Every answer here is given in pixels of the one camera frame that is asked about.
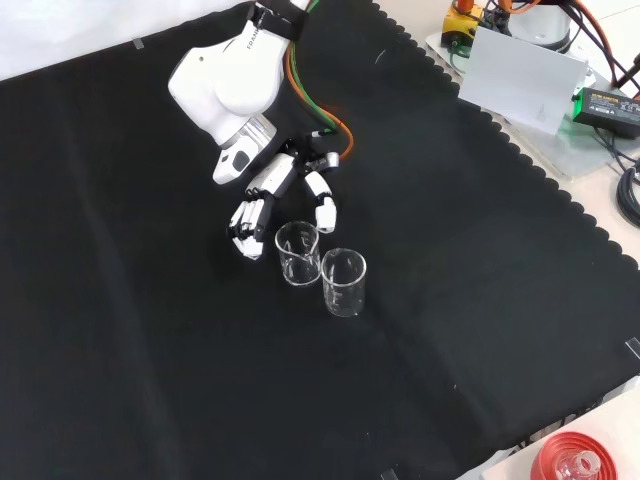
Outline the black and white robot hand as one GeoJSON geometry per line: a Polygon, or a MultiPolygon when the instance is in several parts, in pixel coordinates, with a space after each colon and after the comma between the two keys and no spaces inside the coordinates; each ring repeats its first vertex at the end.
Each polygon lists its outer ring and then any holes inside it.
{"type": "Polygon", "coordinates": [[[332,233],[337,206],[323,173],[339,165],[340,155],[317,151],[310,136],[285,142],[245,188],[245,198],[231,216],[227,232],[237,250],[251,260],[261,257],[272,209],[296,180],[305,182],[315,200],[316,229],[323,234],[332,233]]]}

